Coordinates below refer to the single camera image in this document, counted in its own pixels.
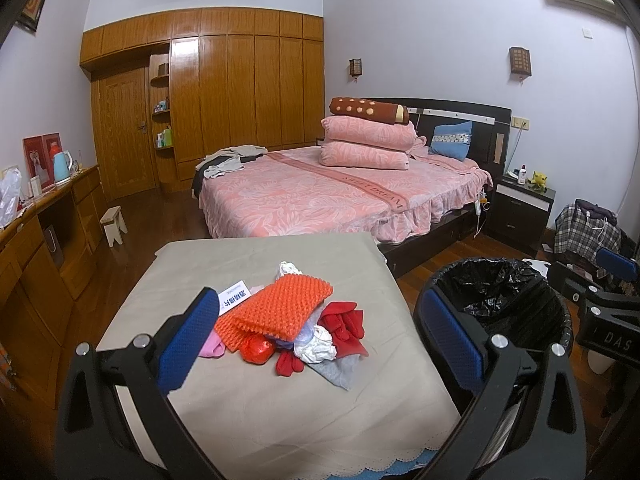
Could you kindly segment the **pink sock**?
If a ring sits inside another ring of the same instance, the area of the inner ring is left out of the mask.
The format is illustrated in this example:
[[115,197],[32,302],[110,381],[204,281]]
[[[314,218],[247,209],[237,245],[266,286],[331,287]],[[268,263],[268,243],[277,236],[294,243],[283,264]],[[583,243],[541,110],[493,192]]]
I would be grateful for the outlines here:
[[203,344],[198,356],[204,359],[219,359],[226,352],[224,342],[217,334],[216,330],[212,330]]

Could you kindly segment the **orange foam mesh sleeve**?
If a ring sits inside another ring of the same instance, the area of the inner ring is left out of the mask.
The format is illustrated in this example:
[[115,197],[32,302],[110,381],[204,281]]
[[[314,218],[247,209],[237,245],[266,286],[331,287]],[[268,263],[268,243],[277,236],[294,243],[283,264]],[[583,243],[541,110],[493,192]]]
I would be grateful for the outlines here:
[[286,274],[234,309],[231,325],[243,333],[293,341],[332,294],[333,287],[320,278]]

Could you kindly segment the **black nightstand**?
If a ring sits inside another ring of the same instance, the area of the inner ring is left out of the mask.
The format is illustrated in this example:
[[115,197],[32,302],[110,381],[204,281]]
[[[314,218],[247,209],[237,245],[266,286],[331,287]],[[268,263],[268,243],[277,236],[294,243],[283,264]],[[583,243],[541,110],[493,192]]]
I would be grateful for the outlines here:
[[492,193],[487,234],[533,257],[541,248],[554,199],[552,188],[539,191],[503,176]]

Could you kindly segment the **upper pink pillow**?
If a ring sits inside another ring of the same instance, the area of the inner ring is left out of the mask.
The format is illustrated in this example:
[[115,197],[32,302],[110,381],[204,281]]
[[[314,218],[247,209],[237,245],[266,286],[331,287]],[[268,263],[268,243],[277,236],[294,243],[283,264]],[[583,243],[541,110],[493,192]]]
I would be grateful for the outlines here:
[[321,121],[324,138],[408,152],[418,136],[411,122],[408,125],[389,125],[382,122],[349,116],[328,116]]

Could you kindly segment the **right wall lamp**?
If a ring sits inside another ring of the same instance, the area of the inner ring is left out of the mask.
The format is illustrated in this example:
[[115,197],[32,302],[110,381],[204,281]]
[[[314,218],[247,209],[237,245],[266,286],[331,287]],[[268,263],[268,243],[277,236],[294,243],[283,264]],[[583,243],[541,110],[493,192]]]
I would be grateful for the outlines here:
[[523,47],[510,47],[509,49],[510,77],[523,80],[532,76],[532,60],[530,52]]

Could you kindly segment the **white wrapper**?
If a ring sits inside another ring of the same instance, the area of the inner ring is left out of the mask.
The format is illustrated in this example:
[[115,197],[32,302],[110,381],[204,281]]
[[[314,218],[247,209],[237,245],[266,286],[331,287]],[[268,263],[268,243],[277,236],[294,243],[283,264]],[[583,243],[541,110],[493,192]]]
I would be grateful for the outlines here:
[[315,325],[311,338],[304,344],[294,344],[294,356],[306,364],[334,361],[337,350],[332,335],[322,326]]

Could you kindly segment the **wall lamp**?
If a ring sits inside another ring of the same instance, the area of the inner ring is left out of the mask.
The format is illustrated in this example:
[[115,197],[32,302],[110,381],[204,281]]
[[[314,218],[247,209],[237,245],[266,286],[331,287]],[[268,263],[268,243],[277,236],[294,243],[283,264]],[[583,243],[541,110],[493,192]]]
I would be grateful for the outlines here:
[[530,52],[523,47],[510,47],[509,49],[510,77],[523,80],[532,76],[532,60]]
[[350,78],[358,79],[362,75],[362,59],[351,58],[348,61],[348,72]]

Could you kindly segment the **white blue medicine box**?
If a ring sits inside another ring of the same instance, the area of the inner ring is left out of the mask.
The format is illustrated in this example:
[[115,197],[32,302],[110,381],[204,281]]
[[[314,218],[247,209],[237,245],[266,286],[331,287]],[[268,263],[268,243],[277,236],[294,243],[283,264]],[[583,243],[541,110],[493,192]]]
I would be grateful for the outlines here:
[[238,281],[218,292],[219,315],[225,315],[252,296],[244,281]]

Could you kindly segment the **red photo frame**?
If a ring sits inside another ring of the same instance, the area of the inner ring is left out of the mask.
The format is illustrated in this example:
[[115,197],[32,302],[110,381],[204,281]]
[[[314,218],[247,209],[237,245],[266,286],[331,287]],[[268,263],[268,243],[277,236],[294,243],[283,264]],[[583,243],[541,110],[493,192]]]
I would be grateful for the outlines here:
[[42,188],[54,185],[52,155],[53,144],[62,148],[62,141],[58,132],[47,133],[43,136],[29,136],[22,140],[23,152],[29,179],[38,177]]

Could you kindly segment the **red cloth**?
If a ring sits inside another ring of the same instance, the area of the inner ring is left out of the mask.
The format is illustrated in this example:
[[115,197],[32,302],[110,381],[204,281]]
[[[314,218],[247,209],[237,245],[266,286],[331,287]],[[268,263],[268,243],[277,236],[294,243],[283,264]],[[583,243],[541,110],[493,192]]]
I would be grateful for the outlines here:
[[336,359],[358,354],[361,361],[369,355],[362,343],[363,310],[359,310],[356,302],[353,301],[332,301],[311,313],[293,341],[276,341],[279,350],[276,373],[279,376],[290,377],[309,367],[309,364],[303,363],[294,356],[293,348],[294,344],[304,344],[311,338],[315,325],[324,327],[332,335],[333,344],[337,350]]

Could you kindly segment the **light blue kettle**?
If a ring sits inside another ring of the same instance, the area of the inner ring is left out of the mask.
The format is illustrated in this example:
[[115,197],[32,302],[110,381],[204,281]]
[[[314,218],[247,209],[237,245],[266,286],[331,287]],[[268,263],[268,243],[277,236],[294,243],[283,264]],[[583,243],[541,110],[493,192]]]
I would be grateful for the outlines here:
[[50,159],[52,162],[54,182],[61,183],[67,181],[72,173],[74,163],[70,152],[63,151],[58,141],[53,141],[50,146]]

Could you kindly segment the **white tissue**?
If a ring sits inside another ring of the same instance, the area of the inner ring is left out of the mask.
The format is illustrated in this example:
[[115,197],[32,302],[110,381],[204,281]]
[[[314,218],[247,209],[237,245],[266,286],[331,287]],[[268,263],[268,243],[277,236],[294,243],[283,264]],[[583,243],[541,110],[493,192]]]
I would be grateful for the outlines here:
[[287,275],[302,275],[303,272],[299,270],[299,268],[292,262],[281,261],[278,265],[278,270],[276,277],[274,278],[276,281],[280,280]]

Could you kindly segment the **wooden wardrobe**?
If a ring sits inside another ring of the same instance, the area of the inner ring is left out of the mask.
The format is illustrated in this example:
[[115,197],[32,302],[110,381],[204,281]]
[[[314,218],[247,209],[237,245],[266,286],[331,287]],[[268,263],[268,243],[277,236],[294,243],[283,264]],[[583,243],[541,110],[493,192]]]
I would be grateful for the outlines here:
[[231,145],[299,148],[322,136],[320,16],[255,8],[186,9],[89,29],[93,140],[109,200],[191,181]]

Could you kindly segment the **left wall lamp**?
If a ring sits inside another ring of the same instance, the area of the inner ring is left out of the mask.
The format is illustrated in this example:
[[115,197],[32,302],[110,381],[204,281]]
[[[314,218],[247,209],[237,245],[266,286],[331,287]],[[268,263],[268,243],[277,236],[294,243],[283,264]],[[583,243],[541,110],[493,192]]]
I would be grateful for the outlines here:
[[350,78],[358,79],[362,75],[362,59],[351,58],[348,61],[348,72]]

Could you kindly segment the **red shiny wrapper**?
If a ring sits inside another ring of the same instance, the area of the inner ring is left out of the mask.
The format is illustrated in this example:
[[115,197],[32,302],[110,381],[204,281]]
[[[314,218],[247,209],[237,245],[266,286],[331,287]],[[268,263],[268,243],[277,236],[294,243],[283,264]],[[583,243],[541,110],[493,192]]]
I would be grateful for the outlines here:
[[250,334],[240,344],[239,352],[245,362],[264,365],[276,352],[276,345],[262,334]]

